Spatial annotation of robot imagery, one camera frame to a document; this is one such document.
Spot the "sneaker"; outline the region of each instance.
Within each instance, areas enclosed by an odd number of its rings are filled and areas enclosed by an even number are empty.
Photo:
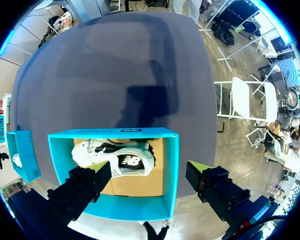
[[[147,142],[115,143],[109,139],[90,139],[72,150],[73,160],[81,167],[110,162],[113,178],[148,176],[155,166],[152,148]]]

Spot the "shoe box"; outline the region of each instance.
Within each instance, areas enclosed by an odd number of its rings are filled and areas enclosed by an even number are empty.
[[[96,203],[84,213],[125,221],[156,221],[173,215],[179,170],[179,135],[163,127],[73,129],[48,135],[50,154],[60,184],[78,164],[72,158],[75,145],[88,139],[115,143],[146,141],[152,147],[155,166],[148,176],[112,178]]]

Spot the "blue sign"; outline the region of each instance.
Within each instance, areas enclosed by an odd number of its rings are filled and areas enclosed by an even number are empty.
[[[0,115],[0,143],[4,143],[5,141],[5,117],[3,115]]]

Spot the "sign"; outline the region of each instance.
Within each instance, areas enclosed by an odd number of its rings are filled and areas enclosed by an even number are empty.
[[[141,132],[141,129],[123,129],[120,132]]]
[[[0,115],[0,143],[4,143],[5,141],[5,117],[3,115]]]

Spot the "cardboard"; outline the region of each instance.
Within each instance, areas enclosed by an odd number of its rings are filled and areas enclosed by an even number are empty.
[[[73,139],[74,145],[88,139]],[[110,139],[115,143],[130,142],[130,139]],[[123,176],[112,178],[105,186],[102,194],[130,196],[130,197],[154,197],[163,195],[164,181],[164,143],[163,138],[147,140],[153,150],[155,166],[148,176]]]

